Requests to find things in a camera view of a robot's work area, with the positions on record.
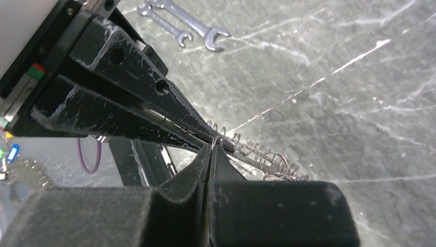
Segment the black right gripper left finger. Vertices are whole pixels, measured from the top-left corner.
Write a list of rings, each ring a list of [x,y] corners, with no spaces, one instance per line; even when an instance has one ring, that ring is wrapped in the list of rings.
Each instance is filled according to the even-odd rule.
[[[158,187],[35,191],[1,246],[206,246],[205,178],[211,146]]]

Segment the steel ring disc with keyrings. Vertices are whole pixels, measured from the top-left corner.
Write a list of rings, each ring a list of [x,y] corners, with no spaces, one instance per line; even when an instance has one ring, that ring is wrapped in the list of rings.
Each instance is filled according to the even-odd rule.
[[[308,181],[310,176],[302,173],[300,166],[285,155],[273,151],[252,140],[243,140],[238,132],[227,130],[211,120],[207,124],[234,145],[233,157],[263,173],[265,181]]]

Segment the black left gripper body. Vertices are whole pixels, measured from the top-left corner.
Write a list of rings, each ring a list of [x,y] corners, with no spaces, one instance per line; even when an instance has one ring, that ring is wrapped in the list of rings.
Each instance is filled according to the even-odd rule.
[[[12,27],[23,33],[24,10],[30,8],[36,13],[43,7],[46,8],[45,18],[32,23],[35,31],[1,78],[1,128],[19,137],[88,136],[49,130],[31,118],[30,110],[57,76],[70,79],[72,71],[68,68],[68,54],[89,22],[95,17],[107,18],[99,11],[87,10],[83,1],[5,1],[1,8],[1,27],[6,26],[6,17],[17,17]],[[150,59],[146,45],[119,27]]]

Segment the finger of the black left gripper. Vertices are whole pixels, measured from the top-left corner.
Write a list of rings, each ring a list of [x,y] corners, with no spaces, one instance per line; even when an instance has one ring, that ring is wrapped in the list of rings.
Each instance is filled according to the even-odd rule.
[[[122,106],[148,109],[205,144],[218,141],[225,150],[235,150],[128,34],[107,19],[95,17],[85,27],[68,54],[68,68],[80,86]]]
[[[205,144],[148,109],[122,106],[65,76],[57,76],[42,91],[30,116],[49,130],[74,135],[139,140],[192,152]]]

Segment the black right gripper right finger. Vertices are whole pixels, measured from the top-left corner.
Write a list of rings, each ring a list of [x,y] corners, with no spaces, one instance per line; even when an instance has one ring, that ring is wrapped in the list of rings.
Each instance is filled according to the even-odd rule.
[[[212,246],[360,246],[347,200],[333,183],[249,181],[215,146],[208,189]]]

